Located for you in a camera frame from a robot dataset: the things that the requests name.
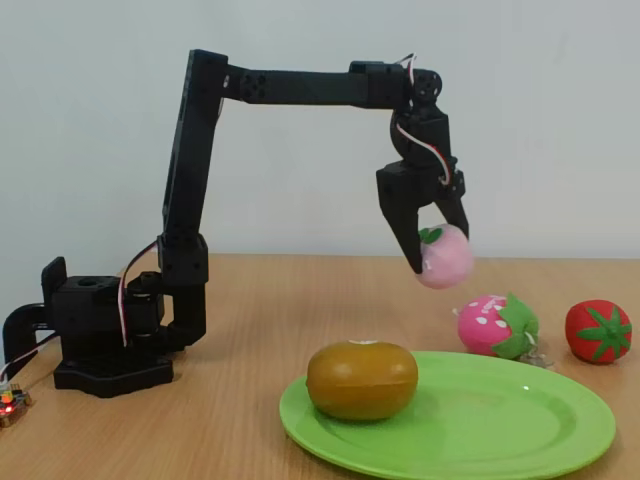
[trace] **pink strawberry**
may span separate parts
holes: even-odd
[[[458,336],[471,353],[514,359],[538,341],[538,319],[515,295],[484,295],[458,316]]]
[[[465,280],[473,269],[473,254],[467,237],[453,225],[438,225],[420,231],[422,240],[422,273],[418,280],[423,285],[444,289]]]

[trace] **circuit board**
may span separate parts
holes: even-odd
[[[17,383],[0,386],[0,428],[13,425],[31,406],[31,396]]]

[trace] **green leaves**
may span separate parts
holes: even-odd
[[[514,359],[530,352],[537,345],[540,330],[538,317],[512,293],[507,295],[507,305],[500,310],[500,317],[511,327],[512,335],[492,347],[496,355]]]
[[[427,245],[438,240],[442,236],[442,233],[443,232],[441,228],[423,228],[418,232],[418,234],[420,235],[420,241],[422,241],[422,243],[426,243]]]
[[[609,348],[613,349],[615,358],[620,358],[621,348],[631,348],[629,340],[625,337],[627,333],[631,333],[631,324],[622,325],[620,311],[614,306],[611,311],[611,318],[607,319],[604,315],[593,308],[587,308],[587,312],[591,315],[599,326],[594,328],[585,328],[580,330],[577,335],[583,340],[599,341],[600,346],[593,354],[592,359],[598,360],[605,354]]]

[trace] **plate rim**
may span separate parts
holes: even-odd
[[[601,414],[600,416],[604,419],[604,423],[608,427],[607,431],[601,432],[602,434],[600,436],[600,438],[602,439],[601,445],[599,446],[599,448],[595,450],[595,452],[592,455],[590,455],[585,460],[574,462],[573,464],[564,465],[561,469],[546,468],[539,471],[538,473],[524,474],[524,476],[521,475],[516,477],[514,477],[512,474],[509,474],[508,477],[504,475],[496,476],[495,474],[490,474],[490,476],[487,476],[487,474],[477,474],[472,476],[467,475],[464,477],[456,477],[455,479],[452,478],[452,480],[533,480],[533,479],[542,480],[542,479],[557,478],[558,476],[576,472],[588,465],[595,463],[605,453],[607,453],[607,451],[611,448],[615,440],[615,437],[617,434],[617,421],[615,418],[615,414],[611,410],[611,407],[609,407],[609,405],[604,401],[604,399],[600,395],[598,395],[596,392],[587,388],[585,385],[577,382],[576,380],[570,377],[567,377],[566,375],[562,375],[558,372],[542,369],[540,367],[528,365],[525,363],[516,362],[513,360],[504,360],[496,357],[474,355],[474,354],[463,353],[463,352],[411,351],[411,354],[414,355],[416,359],[418,359],[419,357],[422,357],[422,358],[428,358],[428,357],[453,358],[455,357],[455,358],[460,358],[460,359],[464,358],[465,360],[473,360],[473,361],[479,361],[479,362],[488,362],[488,363],[496,362],[495,365],[498,365],[498,362],[504,362],[504,363],[500,363],[500,365],[505,366],[506,368],[513,368],[516,370],[523,369],[523,371],[526,370],[530,372],[536,372],[535,375],[548,374],[551,376],[557,376],[562,379],[561,380],[562,382],[565,382],[567,384],[572,384],[574,388],[578,388],[579,390],[582,390],[585,394],[589,395],[596,403],[599,403],[601,407],[601,409],[599,410]],[[287,436],[291,440],[293,440],[294,443],[296,443],[299,447],[309,452],[313,456],[320,458],[332,465],[336,465],[348,471],[357,472],[365,475],[371,475],[377,478],[383,478],[387,480],[441,480],[441,476],[433,476],[430,474],[421,475],[421,476],[415,476],[415,475],[410,475],[410,474],[401,473],[401,472],[391,474],[391,473],[387,473],[387,471],[382,471],[382,469],[378,467],[370,467],[370,468],[359,467],[357,465],[354,465],[354,463],[349,463],[347,460],[343,460],[342,459],[343,457],[341,457],[339,454],[327,452],[323,449],[318,449],[316,446],[313,445],[312,441],[308,441],[302,438],[300,435],[298,435],[295,432],[295,429],[291,428],[291,425],[289,425],[289,422],[286,419],[286,414],[284,410],[286,408],[287,395],[291,394],[291,392],[294,389],[300,388],[300,384],[302,384],[302,388],[305,388],[304,387],[305,381],[306,381],[306,375],[301,375],[296,379],[294,379],[282,393],[282,396],[279,402],[279,414],[280,414],[280,420],[283,425],[283,428]]]

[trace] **toy strawberry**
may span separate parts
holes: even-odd
[[[590,363],[606,364],[631,348],[631,323],[627,314],[607,300],[587,300],[567,313],[565,334],[573,354]]]
[[[517,359],[535,352],[538,318],[512,293],[485,295],[469,302],[458,315],[458,335],[469,352]]]
[[[420,283],[445,289],[464,281],[473,269],[473,253],[458,227],[444,224],[420,230],[422,273]]]

